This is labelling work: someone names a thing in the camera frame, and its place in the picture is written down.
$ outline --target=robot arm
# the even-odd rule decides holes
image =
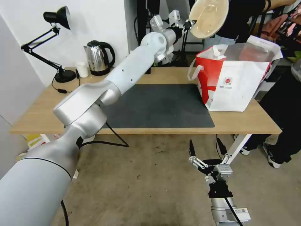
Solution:
[[[76,170],[83,139],[96,134],[107,120],[99,105],[113,104],[129,90],[165,54],[169,39],[175,40],[176,34],[147,34],[103,81],[81,85],[54,108],[64,134],[28,152],[0,180],[3,225],[51,224]]]
[[[233,194],[227,185],[227,179],[233,171],[229,164],[224,163],[226,159],[228,159],[228,154],[225,154],[223,161],[220,159],[201,161],[195,156],[192,140],[189,141],[189,161],[206,175],[205,180],[210,187],[208,196],[211,199],[211,212],[215,224],[238,226],[242,225],[242,222],[250,221],[251,218],[247,208],[237,208],[234,204]]]

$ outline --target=kettle handle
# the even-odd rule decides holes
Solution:
[[[107,43],[107,42],[99,42],[99,45],[100,47],[103,47],[105,49],[109,49],[111,54],[112,54],[112,61],[111,62],[108,62],[108,66],[109,67],[113,67],[114,63],[115,63],[115,52],[114,52],[114,49],[113,47]]]

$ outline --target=desk mat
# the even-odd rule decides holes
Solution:
[[[214,127],[195,84],[134,85],[102,110],[112,128]]]

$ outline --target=beige bowl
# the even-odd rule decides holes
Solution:
[[[189,15],[197,22],[190,32],[202,39],[213,36],[223,26],[228,10],[228,0],[197,0]]]

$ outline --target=white cup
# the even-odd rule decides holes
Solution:
[[[86,67],[85,62],[77,62],[76,63],[76,69],[79,73],[79,76],[81,78],[86,78],[88,77],[89,73],[88,73],[88,68]]]

